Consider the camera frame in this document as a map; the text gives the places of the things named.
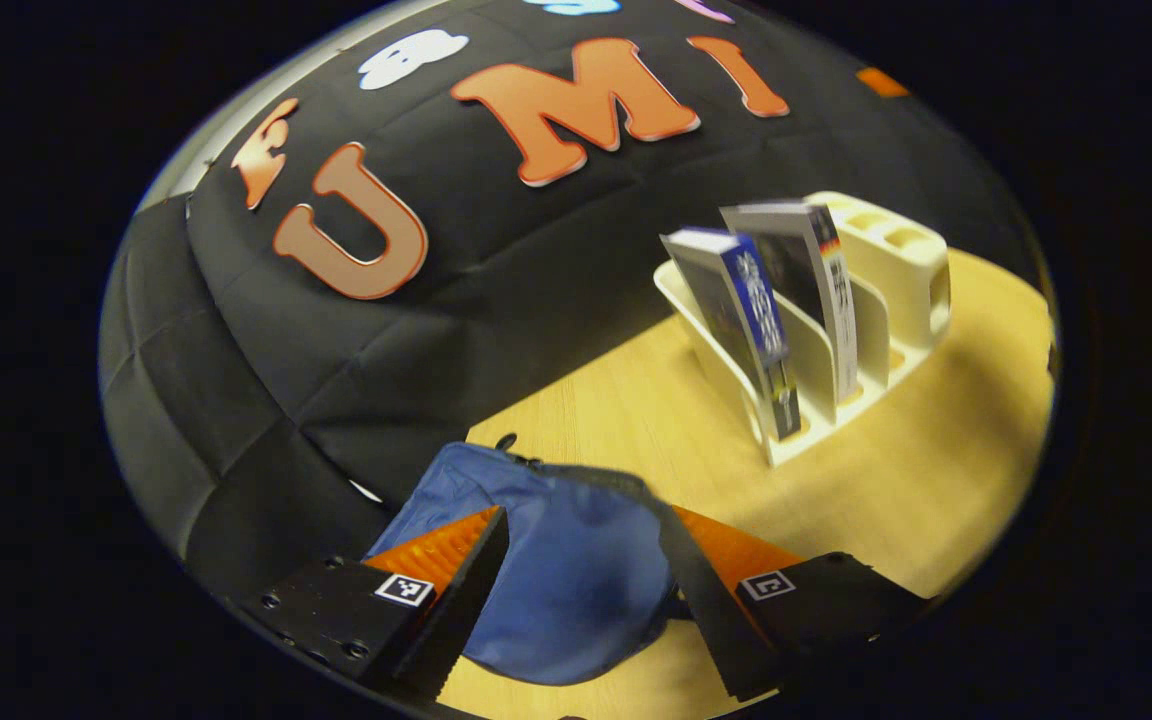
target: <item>white desk organizer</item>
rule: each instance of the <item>white desk organizer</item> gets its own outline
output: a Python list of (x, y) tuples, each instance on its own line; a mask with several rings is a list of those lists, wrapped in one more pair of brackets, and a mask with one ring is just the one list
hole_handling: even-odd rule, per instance
[(918, 367), (950, 327), (950, 265), (940, 234), (841, 192), (817, 192), (805, 200), (828, 206), (851, 274), (861, 391), (838, 397), (835, 356), (824, 328), (776, 294), (803, 415), (803, 429), (782, 441), (767, 432), (771, 418), (761, 412), (749, 378), (708, 334), (677, 265), (668, 260), (653, 275), (681, 316), (708, 382), (749, 420), (773, 468), (864, 414)]

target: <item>black background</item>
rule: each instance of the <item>black background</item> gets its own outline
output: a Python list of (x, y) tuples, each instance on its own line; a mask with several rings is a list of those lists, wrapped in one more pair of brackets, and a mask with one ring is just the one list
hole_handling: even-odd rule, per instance
[[(177, 569), (118, 477), (94, 370), (105, 273), (164, 161), (365, 9), (0, 3), (0, 717), (380, 715)], [(1052, 260), (1070, 373), (1005, 546), (895, 659), (799, 713), (1152, 717), (1152, 6), (786, 9), (1005, 174)]]

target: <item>wooden table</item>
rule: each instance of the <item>wooden table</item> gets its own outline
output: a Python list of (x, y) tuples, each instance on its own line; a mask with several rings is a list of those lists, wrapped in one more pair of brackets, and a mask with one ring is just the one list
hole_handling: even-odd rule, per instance
[[(680, 319), (654, 325), (475, 425), (467, 441), (547, 462), (631, 471), (664, 500), (804, 558), (843, 550), (915, 593), (972, 569), (1020, 505), (1051, 414), (1052, 324), (1038, 291), (950, 250), (947, 338), (866, 414), (776, 469), (702, 376)], [(457, 661), (444, 705), (482, 717), (715, 717), (723, 691), (696, 626), (570, 687)]]

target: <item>letter m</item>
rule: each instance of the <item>letter m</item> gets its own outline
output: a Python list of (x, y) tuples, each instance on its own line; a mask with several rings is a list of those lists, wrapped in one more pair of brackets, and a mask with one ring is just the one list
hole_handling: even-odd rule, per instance
[(523, 65), (494, 65), (452, 88), (452, 97), (492, 109), (522, 152), (518, 179), (541, 187), (585, 165), (578, 142), (560, 141), (550, 122), (570, 129), (607, 151), (621, 146), (616, 101), (626, 108), (626, 130), (637, 141), (690, 132), (700, 127), (695, 111), (680, 105), (622, 38), (604, 37), (573, 47), (574, 82)]

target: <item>book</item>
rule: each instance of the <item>book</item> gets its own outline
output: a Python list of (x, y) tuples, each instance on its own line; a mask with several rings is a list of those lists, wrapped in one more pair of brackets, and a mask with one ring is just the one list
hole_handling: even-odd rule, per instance
[(730, 232), (749, 234), (758, 247), (776, 295), (824, 328), (835, 354), (838, 400), (850, 397), (858, 387), (856, 310), (829, 210), (801, 200), (773, 200), (719, 211)]
[(764, 427), (770, 424), (776, 439), (796, 433), (803, 418), (788, 364), (790, 347), (753, 241), (717, 229), (682, 228), (662, 234), (660, 242), (691, 288), (705, 327), (759, 393)]

